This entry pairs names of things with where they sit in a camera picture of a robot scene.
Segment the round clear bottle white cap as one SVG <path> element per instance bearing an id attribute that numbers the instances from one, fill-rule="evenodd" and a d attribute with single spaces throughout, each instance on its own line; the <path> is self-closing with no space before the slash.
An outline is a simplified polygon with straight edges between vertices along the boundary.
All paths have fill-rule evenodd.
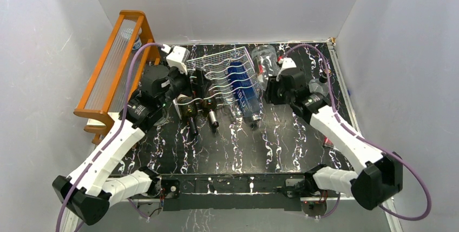
<path id="1" fill-rule="evenodd" d="M 260 83 L 268 80 L 270 76 L 278 75 L 278 55 L 272 45 L 259 45 L 251 52 L 251 59 L 254 64 L 255 73 Z"/>

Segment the square clear bottle black cap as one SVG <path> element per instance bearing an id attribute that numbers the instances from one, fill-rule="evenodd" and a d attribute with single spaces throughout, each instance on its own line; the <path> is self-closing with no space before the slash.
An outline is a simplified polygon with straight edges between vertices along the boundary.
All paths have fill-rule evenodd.
<path id="1" fill-rule="evenodd" d="M 325 72 L 322 72 L 318 78 L 309 81 L 309 91 L 312 94 L 321 94 L 324 97 L 329 94 L 328 78 Z"/>

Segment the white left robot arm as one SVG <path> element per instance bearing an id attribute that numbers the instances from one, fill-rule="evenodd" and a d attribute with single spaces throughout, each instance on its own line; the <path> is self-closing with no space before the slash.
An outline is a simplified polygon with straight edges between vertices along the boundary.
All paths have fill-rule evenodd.
<path id="1" fill-rule="evenodd" d="M 209 79 L 203 68 L 181 73 L 177 67 L 154 65 L 141 84 L 126 98 L 119 118 L 102 142 L 68 176 L 57 176 L 52 187 L 63 206 L 91 226 L 110 207 L 132 196 L 162 194 L 162 177 L 147 166 L 114 180 L 107 180 L 125 154 L 161 119 L 181 95 L 204 95 Z"/>

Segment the dark wine bottle brown label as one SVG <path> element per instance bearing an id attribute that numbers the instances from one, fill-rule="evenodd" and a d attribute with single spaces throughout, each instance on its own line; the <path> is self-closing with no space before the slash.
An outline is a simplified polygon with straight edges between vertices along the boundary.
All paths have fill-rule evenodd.
<path id="1" fill-rule="evenodd" d="M 209 98 L 201 102 L 201 107 L 203 109 L 204 115 L 207 116 L 209 120 L 210 127 L 213 132 L 216 132 L 219 127 L 219 122 L 215 110 L 217 109 L 217 102 L 214 98 Z"/>

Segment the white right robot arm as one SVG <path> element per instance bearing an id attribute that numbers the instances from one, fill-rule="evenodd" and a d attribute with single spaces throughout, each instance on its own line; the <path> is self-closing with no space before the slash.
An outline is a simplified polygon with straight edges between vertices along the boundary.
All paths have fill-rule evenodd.
<path id="1" fill-rule="evenodd" d="M 304 183 L 309 195 L 333 190 L 373 210 L 403 189 L 403 166 L 396 155 L 363 142 L 359 132 L 339 119 L 327 97 L 310 92 L 300 69 L 290 68 L 270 76 L 264 99 L 269 104 L 289 105 L 296 116 L 328 138 L 353 167 L 346 171 L 321 164 L 307 171 Z"/>

